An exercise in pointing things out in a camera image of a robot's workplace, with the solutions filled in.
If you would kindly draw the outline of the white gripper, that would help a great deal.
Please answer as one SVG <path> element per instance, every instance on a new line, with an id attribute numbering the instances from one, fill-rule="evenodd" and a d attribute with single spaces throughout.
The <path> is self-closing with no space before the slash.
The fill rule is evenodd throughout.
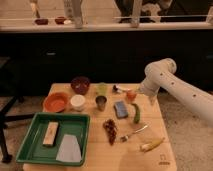
<path id="1" fill-rule="evenodd" d="M 153 105 L 157 98 L 158 88 L 156 86 L 148 86 L 141 84 L 138 88 L 140 94 L 144 94 L 148 97 L 148 100 L 151 105 Z"/>

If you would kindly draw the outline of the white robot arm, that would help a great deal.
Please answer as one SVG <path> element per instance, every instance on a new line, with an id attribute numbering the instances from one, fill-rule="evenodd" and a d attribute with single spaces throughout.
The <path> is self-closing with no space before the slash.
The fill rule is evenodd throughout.
<path id="1" fill-rule="evenodd" d="M 163 88 L 213 126 L 213 95 L 176 77 L 176 70 L 176 62 L 171 58 L 149 63 L 145 67 L 145 79 L 140 83 L 139 92 L 152 97 Z"/>

